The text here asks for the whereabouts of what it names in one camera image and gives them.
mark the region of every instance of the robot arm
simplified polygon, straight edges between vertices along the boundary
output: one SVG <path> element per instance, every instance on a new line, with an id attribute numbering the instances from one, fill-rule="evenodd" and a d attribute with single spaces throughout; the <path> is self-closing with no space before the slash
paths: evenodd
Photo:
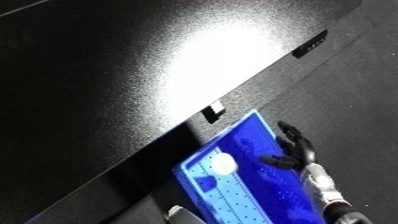
<path id="1" fill-rule="evenodd" d="M 276 139 L 286 156 L 262 156 L 260 160 L 280 169 L 296 169 L 300 173 L 305 193 L 327 224 L 372 224 L 353 209 L 336 189 L 333 179 L 317 163 L 311 142 L 285 122 L 279 122 L 278 126 L 290 140 L 280 137 Z"/>

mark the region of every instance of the white object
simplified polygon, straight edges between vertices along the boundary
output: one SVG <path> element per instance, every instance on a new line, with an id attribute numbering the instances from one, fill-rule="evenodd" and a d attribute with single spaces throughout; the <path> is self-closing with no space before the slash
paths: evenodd
<path id="1" fill-rule="evenodd" d="M 170 224 L 206 224 L 192 212 L 179 205 L 169 210 L 168 220 Z"/>
<path id="2" fill-rule="evenodd" d="M 238 170 L 238 164 L 228 153 L 219 153 L 213 156 L 211 168 L 218 175 L 229 175 Z"/>

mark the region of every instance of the white circle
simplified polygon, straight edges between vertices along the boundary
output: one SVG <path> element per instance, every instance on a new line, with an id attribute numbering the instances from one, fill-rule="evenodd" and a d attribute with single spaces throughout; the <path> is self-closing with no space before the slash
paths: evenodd
<path id="1" fill-rule="evenodd" d="M 211 168 L 218 175 L 229 175 L 238 170 L 238 164 L 228 153 L 219 153 L 213 156 Z"/>

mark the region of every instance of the blue lid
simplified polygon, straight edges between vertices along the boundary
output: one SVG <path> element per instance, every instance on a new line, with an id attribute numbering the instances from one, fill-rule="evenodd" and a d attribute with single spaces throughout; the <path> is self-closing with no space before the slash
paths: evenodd
<path id="1" fill-rule="evenodd" d="M 174 173 L 209 224 L 323 224 L 295 171 L 259 162 L 281 155 L 275 136 L 259 113 L 251 111 L 202 149 L 177 165 Z M 218 175 L 212 158 L 230 154 L 237 172 Z"/>

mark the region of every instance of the blue container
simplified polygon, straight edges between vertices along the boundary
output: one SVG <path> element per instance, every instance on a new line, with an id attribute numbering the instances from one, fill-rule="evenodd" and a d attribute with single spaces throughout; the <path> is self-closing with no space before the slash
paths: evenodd
<path id="1" fill-rule="evenodd" d="M 216 174 L 214 155 L 225 152 L 238 171 Z M 209 224 L 323 224 L 295 171 L 259 162 L 281 155 L 275 135 L 257 111 L 235 123 L 174 168 L 174 174 Z"/>

